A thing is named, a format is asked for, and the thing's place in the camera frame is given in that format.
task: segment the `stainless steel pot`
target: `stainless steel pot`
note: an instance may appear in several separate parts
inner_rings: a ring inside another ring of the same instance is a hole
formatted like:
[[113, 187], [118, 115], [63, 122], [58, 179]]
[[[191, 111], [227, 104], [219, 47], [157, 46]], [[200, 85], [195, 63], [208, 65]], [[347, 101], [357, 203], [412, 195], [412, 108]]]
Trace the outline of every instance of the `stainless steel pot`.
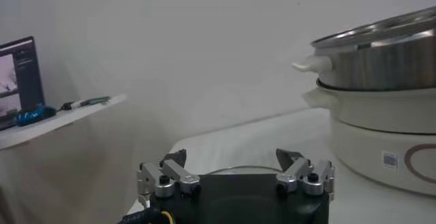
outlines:
[[330, 35], [293, 66], [319, 74], [322, 86], [347, 91], [436, 87], [436, 7]]

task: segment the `white tablecloth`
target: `white tablecloth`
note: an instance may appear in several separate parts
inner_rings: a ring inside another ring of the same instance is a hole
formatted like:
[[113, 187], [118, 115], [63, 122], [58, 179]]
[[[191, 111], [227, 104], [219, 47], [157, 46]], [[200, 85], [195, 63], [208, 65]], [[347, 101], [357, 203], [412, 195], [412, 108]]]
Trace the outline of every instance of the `white tablecloth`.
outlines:
[[[328, 121], [325, 110], [305, 110], [187, 138], [177, 142], [171, 151], [187, 150], [185, 169], [193, 174], [235, 165], [279, 168], [276, 148], [298, 151], [313, 162], [329, 159], [337, 167], [330, 223], [436, 223], [436, 197], [382, 185], [354, 173], [338, 161], [328, 148]], [[129, 213], [141, 209], [135, 202]]]

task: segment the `pot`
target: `pot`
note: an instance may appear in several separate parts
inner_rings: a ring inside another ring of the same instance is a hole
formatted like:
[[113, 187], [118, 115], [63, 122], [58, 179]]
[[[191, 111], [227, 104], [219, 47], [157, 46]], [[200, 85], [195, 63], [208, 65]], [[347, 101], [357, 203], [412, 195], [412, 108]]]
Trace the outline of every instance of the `pot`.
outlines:
[[353, 92], [320, 84], [303, 95], [312, 108], [326, 108], [338, 121], [395, 133], [436, 134], [436, 89]]
[[436, 135], [385, 133], [332, 118], [335, 155], [359, 174], [394, 187], [436, 195]]
[[318, 73], [325, 87], [401, 91], [436, 87], [436, 7], [336, 33], [311, 44], [293, 66]]

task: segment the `laptop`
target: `laptop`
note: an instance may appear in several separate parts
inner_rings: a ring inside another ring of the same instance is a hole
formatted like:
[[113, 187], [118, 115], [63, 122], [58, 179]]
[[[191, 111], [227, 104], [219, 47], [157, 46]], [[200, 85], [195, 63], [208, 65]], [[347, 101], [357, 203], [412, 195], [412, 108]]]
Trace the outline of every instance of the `laptop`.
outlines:
[[0, 130], [13, 127], [20, 110], [44, 104], [35, 39], [0, 45]]

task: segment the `label sticker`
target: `label sticker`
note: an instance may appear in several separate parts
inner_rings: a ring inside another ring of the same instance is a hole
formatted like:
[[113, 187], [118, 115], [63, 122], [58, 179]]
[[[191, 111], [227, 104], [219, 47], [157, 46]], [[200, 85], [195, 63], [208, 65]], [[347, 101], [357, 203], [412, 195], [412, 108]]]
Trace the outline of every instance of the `label sticker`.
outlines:
[[389, 152], [383, 152], [383, 166], [391, 170], [398, 169], [398, 155]]

